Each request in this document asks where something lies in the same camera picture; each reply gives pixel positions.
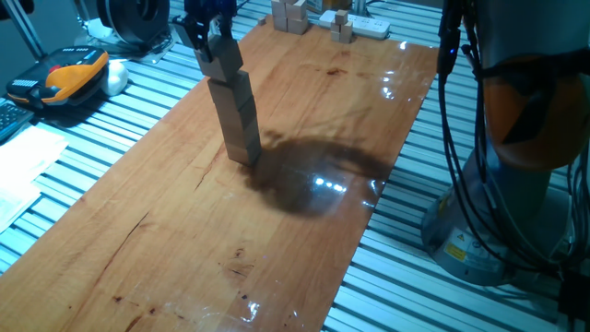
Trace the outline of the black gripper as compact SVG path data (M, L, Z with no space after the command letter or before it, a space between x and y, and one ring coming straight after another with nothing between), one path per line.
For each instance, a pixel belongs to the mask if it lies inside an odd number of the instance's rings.
M218 31L223 38L232 39L232 17L237 12L236 0L184 0L187 14L176 16L172 25L184 45L197 51L197 58L206 63L213 61L208 46L209 21L217 18Z

